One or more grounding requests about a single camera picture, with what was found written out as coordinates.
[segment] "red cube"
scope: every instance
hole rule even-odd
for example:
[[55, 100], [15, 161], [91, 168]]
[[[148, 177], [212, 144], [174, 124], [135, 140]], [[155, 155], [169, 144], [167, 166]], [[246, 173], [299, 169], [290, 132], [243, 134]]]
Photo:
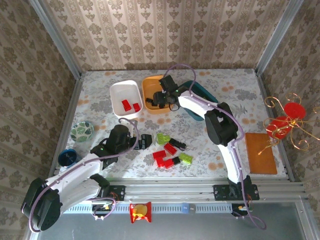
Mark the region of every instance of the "red cube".
[[164, 159], [162, 157], [158, 157], [155, 159], [156, 164], [158, 165], [158, 168], [164, 167], [165, 166], [165, 162]]
[[128, 112], [129, 110], [132, 109], [132, 107], [130, 106], [130, 103], [128, 102], [127, 99], [125, 99], [125, 100], [122, 101], [122, 105], [123, 105], [124, 110], [125, 110], [126, 112]]
[[175, 164], [174, 164], [174, 161], [172, 161], [172, 159], [170, 158], [170, 159], [168, 159], [167, 161], [164, 161], [164, 167], [166, 168], [166, 169], [169, 169], [169, 168], [171, 168], [172, 166], [174, 166]]
[[134, 108], [135, 112], [139, 112], [140, 111], [139, 103], [134, 103], [133, 108]]
[[165, 158], [165, 157], [167, 156], [165, 150], [156, 151], [156, 152], [152, 153], [152, 155], [153, 155], [153, 158], [154, 158], [154, 159], [158, 159], [158, 158], [163, 159], [163, 158]]
[[177, 149], [175, 149], [175, 147], [172, 146], [170, 143], [164, 145], [164, 149], [167, 150], [168, 153], [170, 153], [171, 155], [175, 155], [175, 153], [177, 152]]

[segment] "red snack bag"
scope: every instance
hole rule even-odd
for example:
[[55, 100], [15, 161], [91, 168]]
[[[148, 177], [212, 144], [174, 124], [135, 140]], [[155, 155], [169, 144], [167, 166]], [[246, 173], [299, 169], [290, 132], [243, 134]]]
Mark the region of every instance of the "red snack bag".
[[151, 223], [151, 202], [146, 204], [131, 204], [130, 203], [130, 219], [133, 224], [136, 220], [145, 219], [147, 222]]

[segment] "green cube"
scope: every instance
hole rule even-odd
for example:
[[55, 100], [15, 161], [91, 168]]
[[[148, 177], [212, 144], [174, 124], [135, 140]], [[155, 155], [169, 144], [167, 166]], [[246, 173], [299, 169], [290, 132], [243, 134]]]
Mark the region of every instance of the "green cube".
[[162, 133], [158, 133], [156, 135], [156, 139], [159, 145], [165, 145], [170, 141], [170, 136], [169, 135], [163, 135]]
[[191, 164], [193, 158], [194, 158], [193, 156], [189, 156], [185, 153], [181, 153], [179, 156], [179, 159], [181, 160], [181, 162], [183, 162], [185, 164]]

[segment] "patterned wallpaper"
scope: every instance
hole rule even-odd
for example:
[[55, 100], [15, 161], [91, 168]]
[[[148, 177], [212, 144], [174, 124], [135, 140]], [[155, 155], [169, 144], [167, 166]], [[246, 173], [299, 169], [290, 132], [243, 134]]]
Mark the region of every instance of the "patterned wallpaper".
[[256, 67], [288, 0], [44, 0], [82, 71]]
[[[304, 125], [304, 129], [320, 136], [320, 116], [313, 108], [320, 106], [320, 1], [304, 0], [270, 63], [263, 73], [269, 92], [286, 102], [286, 94], [302, 97], [307, 114], [305, 120], [318, 120]], [[289, 140], [284, 141], [291, 167], [304, 182], [318, 226], [320, 226], [320, 141], [295, 130], [296, 142], [307, 139], [310, 149], [299, 151]]]
[[48, 176], [75, 80], [34, 9], [0, 0], [0, 239], [22, 239], [20, 207]]

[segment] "wooden cutting board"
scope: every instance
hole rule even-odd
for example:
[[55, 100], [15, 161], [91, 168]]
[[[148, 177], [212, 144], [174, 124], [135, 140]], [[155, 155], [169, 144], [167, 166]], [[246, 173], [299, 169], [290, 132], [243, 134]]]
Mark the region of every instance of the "wooden cutting board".
[[245, 144], [251, 174], [277, 174], [277, 166], [272, 152], [268, 147], [260, 155], [258, 153], [269, 145], [269, 136], [266, 133], [246, 133]]

